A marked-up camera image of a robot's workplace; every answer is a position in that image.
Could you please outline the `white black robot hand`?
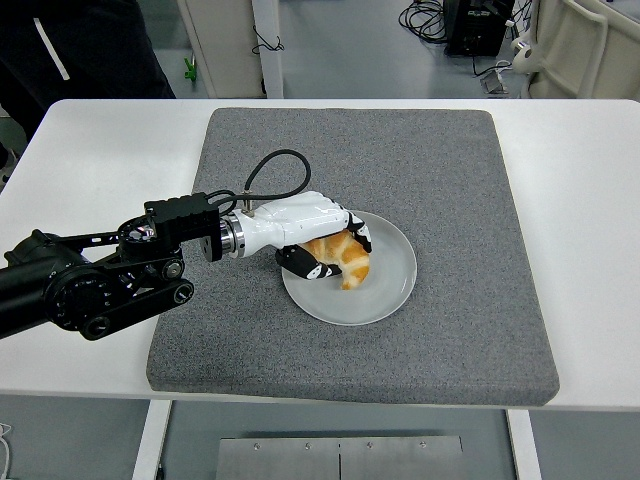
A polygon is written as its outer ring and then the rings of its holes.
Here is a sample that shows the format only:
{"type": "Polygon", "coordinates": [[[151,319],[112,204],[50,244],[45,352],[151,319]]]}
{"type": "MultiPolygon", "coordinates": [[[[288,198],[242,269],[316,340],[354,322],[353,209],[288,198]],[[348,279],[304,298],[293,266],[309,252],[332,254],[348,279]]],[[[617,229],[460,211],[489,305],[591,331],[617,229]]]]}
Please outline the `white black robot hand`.
{"type": "Polygon", "coordinates": [[[235,251],[249,257],[266,246],[290,273],[315,280],[340,276],[342,288],[358,288],[369,275],[372,240],[364,220],[314,191],[232,212],[235,251]]]}

